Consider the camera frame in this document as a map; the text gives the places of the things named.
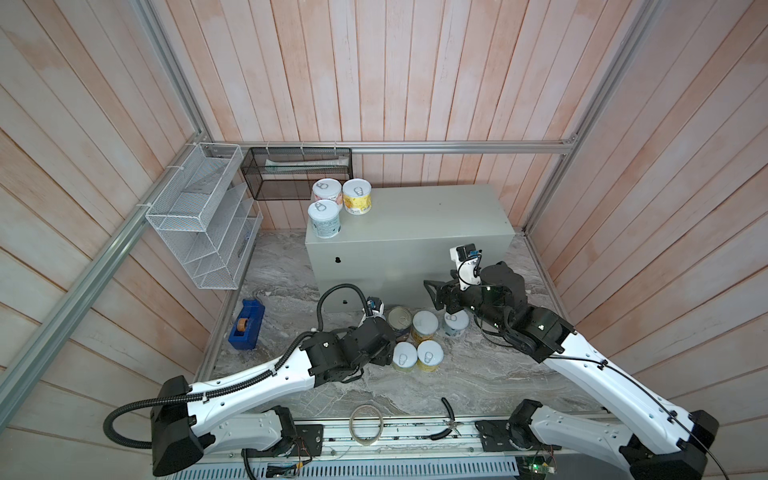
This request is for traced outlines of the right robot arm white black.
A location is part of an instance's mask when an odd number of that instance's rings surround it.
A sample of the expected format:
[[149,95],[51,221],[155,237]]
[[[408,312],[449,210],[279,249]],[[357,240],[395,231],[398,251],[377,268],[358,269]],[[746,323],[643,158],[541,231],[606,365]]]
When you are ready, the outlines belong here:
[[559,372],[617,418],[601,423],[526,399],[506,423],[519,450],[560,446],[610,463],[635,479],[700,479],[714,456],[719,423],[704,410],[689,412],[647,389],[616,366],[554,311],[529,303],[523,277],[506,263],[460,264],[451,280],[426,280],[434,307],[464,311],[507,346]]

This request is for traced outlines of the teal labelled can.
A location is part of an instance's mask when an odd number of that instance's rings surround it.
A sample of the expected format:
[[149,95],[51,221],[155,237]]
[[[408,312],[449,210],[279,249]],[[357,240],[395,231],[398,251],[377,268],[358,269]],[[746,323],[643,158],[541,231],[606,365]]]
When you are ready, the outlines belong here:
[[311,203],[308,215],[311,229],[318,238],[332,238],[341,231],[339,206],[335,201],[323,199]]

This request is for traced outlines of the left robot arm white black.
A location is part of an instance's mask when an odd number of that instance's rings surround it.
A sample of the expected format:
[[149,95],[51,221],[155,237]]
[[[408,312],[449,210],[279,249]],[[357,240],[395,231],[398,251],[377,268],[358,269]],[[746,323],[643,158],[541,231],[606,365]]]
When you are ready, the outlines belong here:
[[104,435],[113,443],[148,450],[156,477],[178,473],[226,443],[281,455],[296,448],[299,436],[289,409],[273,407],[258,415],[246,435],[230,435],[227,421],[289,394],[327,383],[359,380],[368,364],[392,362],[396,334],[383,316],[383,303],[354,284],[341,284],[363,303],[361,322],[300,333],[277,359],[228,377],[190,384],[183,376],[166,381],[155,398],[131,402],[110,412]]

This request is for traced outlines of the yellow labelled can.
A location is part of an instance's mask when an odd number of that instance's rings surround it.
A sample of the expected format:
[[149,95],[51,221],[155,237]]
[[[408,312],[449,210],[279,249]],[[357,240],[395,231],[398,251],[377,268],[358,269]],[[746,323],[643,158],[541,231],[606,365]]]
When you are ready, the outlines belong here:
[[342,185],[343,205],[351,215],[364,215],[372,207],[372,186],[364,179],[355,178]]

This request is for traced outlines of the pink labelled can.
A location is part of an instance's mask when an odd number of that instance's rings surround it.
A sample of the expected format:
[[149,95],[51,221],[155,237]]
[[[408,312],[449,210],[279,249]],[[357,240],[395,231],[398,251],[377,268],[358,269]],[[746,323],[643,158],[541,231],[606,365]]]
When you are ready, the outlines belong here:
[[328,200],[334,202],[339,208],[343,206],[342,183],[333,178],[317,180],[312,186],[314,201]]

